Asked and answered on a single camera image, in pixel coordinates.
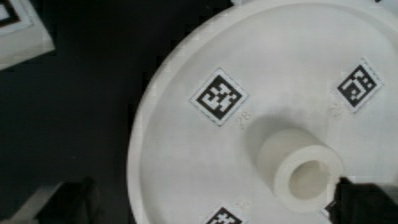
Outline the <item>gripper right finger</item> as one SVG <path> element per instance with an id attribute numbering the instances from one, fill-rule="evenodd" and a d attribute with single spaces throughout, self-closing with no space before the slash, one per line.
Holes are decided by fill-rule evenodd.
<path id="1" fill-rule="evenodd" d="M 326 211 L 331 224 L 398 224 L 398 185 L 342 177 Z"/>

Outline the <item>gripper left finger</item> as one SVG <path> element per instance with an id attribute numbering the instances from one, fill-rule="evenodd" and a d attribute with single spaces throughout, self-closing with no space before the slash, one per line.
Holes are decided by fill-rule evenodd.
<path id="1" fill-rule="evenodd" d="M 45 185 L 0 224 L 98 224 L 95 179 L 86 177 L 80 182 Z"/>

